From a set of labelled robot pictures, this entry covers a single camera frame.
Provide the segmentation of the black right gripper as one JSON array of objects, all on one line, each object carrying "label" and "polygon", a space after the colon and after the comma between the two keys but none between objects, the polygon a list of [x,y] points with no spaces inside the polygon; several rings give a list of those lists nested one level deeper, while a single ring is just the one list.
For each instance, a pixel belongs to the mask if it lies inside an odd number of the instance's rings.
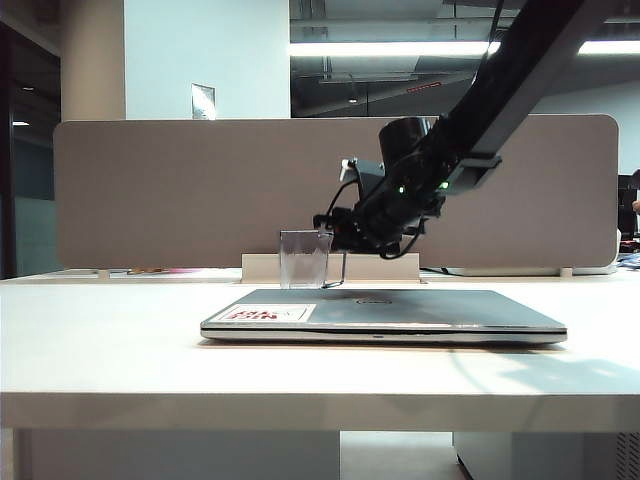
[{"label": "black right gripper", "polygon": [[441,214],[445,196],[408,182],[381,181],[353,208],[333,207],[313,216],[321,237],[348,253],[406,253]]}]

